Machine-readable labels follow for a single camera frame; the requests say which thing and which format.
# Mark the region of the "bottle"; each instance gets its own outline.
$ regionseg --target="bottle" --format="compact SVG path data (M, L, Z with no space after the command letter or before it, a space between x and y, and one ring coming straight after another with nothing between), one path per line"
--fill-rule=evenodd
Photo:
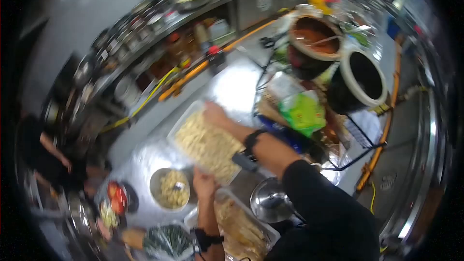
M190 55L186 52L185 41L177 32L173 32L168 38L167 51L171 57L179 63L181 68L188 68L192 64Z

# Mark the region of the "wrist strap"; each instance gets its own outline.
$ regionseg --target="wrist strap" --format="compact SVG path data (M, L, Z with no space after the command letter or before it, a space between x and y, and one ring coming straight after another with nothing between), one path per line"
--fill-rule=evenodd
M208 251L208 248L211 245L218 245L224 242L224 237L223 236L210 236L205 233L205 230L203 229L194 229L195 235L198 240L198 245L200 246L200 251L201 252L206 252Z
M253 147L255 146L256 142L258 142L258 139L257 139L258 135L262 133L266 133L266 132L267 132L266 130L258 129L245 138L245 141L244 141L245 150L249 154L253 154Z

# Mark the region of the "yellow hose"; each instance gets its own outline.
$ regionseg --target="yellow hose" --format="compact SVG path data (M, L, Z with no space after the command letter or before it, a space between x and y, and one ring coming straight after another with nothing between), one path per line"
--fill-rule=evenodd
M371 200L371 213L374 214L374 199L375 199L375 185L374 182L371 182L372 189L374 190L374 194L372 195L372 200Z
M146 98L146 100L142 103L142 105L140 105L140 107L137 108L137 110L132 113L132 115L130 117L124 117L118 121L116 121L115 123L112 123L110 125L107 125L105 127L103 127L100 131L100 133L105 133L113 128L116 128L124 123L126 123L127 121L129 121L129 119L133 118L134 116L137 115L137 113L140 112L140 110L142 110L143 107L145 107L145 105L148 103L148 101L150 101L151 97L154 95L154 93L159 89L159 87L166 81L167 77L169 77L169 75L173 72L179 72L180 69L178 67L174 67L172 70L170 70L164 77L162 77L161 80L159 80L159 83L156 85L156 87L153 89L153 91L150 93L150 95Z
M375 185L374 182L371 182L372 190L374 193L372 194L372 200L371 200L371 213L374 214L374 199L375 199ZM380 253L383 253L388 246L385 246L383 248L380 248Z

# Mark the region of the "hand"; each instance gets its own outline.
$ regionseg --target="hand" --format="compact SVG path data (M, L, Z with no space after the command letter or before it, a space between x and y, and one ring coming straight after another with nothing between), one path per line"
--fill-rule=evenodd
M71 173L71 170L73 170L71 162L67 158L63 157L61 159L61 163L68 169L68 173Z
M212 200L214 193L220 187L212 174L203 173L198 167L194 167L194 189L198 200Z
M203 112L203 116L206 122L221 127L231 121L225 114L224 109L218 104L206 101L205 105L206 108Z

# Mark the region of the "black clothing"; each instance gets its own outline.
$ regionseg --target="black clothing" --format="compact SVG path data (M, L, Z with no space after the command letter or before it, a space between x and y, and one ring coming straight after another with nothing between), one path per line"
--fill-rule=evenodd
M286 232L264 261L379 259L379 235L368 209L304 160L286 169L282 183L307 225Z
M85 167L73 165L71 174L64 165L40 142L43 124L33 116L28 116L20 123L18 131L18 147L26 165L37 170L50 182L56 191L80 191L84 188L86 179Z

